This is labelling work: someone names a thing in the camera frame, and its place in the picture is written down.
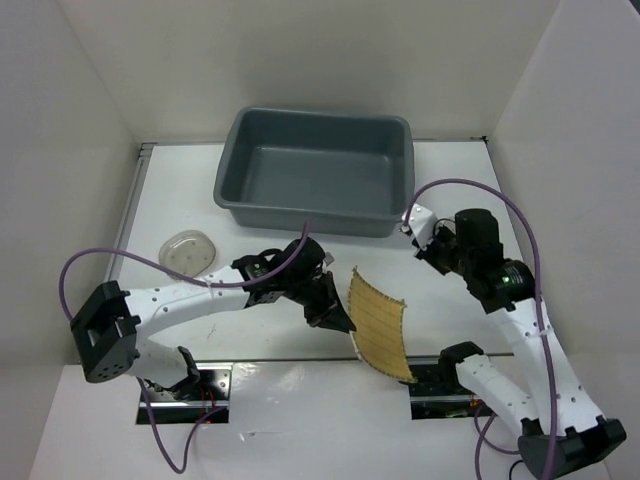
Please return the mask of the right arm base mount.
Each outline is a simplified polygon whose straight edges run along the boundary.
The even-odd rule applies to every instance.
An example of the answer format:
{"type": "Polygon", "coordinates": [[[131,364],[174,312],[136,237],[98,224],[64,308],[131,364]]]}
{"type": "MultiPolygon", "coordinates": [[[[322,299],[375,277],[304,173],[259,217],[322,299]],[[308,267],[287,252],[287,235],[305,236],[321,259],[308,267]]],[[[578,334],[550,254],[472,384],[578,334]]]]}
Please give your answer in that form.
{"type": "Polygon", "coordinates": [[[414,382],[401,384],[408,388],[413,420],[470,418],[483,405],[435,357],[410,358],[408,365],[414,382]]]}

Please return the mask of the bamboo mat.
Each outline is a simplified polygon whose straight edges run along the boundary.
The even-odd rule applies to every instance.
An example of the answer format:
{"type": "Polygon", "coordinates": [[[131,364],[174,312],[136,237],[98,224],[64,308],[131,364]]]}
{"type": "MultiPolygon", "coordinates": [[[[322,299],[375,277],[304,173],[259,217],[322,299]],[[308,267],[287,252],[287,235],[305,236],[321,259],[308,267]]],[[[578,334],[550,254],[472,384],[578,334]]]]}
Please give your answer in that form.
{"type": "Polygon", "coordinates": [[[348,314],[356,330],[351,340],[358,358],[375,371],[405,384],[417,382],[411,372],[403,336],[406,304],[368,283],[352,270],[348,314]]]}

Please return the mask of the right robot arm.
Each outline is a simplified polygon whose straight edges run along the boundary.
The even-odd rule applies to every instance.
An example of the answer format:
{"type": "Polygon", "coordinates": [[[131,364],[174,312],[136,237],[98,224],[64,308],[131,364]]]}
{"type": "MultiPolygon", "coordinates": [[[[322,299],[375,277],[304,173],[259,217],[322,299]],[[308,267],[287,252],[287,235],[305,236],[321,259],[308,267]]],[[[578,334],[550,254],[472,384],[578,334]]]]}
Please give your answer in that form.
{"type": "Polygon", "coordinates": [[[471,341],[442,350],[438,381],[450,393],[467,389],[508,426],[525,466],[557,478],[604,460],[627,438],[617,419],[606,417],[575,375],[544,305],[534,298],[535,279],[526,264],[504,255],[496,218],[485,209],[466,209],[439,219],[422,206],[407,213],[404,233],[416,258],[443,275],[466,283],[488,319],[511,347],[528,388],[500,373],[471,341]]]}

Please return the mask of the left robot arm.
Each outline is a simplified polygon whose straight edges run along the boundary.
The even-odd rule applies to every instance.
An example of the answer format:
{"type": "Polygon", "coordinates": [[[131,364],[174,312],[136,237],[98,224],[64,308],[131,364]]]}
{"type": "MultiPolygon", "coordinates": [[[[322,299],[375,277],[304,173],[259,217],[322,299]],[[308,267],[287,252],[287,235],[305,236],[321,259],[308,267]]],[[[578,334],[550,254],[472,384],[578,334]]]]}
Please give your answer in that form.
{"type": "Polygon", "coordinates": [[[214,314],[241,311],[281,298],[300,305],[312,328],[356,331],[326,268],[327,254],[312,238],[285,249],[245,255],[190,282],[125,290],[115,281],[100,284],[70,322],[87,382],[122,375],[137,377],[157,392],[188,399],[201,373],[184,346],[166,347],[154,336],[214,314]]]}

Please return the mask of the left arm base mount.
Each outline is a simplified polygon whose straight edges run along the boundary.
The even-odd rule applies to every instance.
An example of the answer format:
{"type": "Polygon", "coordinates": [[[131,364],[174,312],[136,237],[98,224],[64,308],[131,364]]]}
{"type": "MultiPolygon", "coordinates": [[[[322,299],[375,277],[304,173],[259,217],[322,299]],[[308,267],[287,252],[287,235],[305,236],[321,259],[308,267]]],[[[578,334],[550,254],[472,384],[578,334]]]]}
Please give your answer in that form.
{"type": "Polygon", "coordinates": [[[229,421],[232,364],[200,362],[197,367],[200,383],[179,399],[148,381],[143,382],[158,425],[192,425],[201,418],[205,418],[205,424],[229,421]]]}

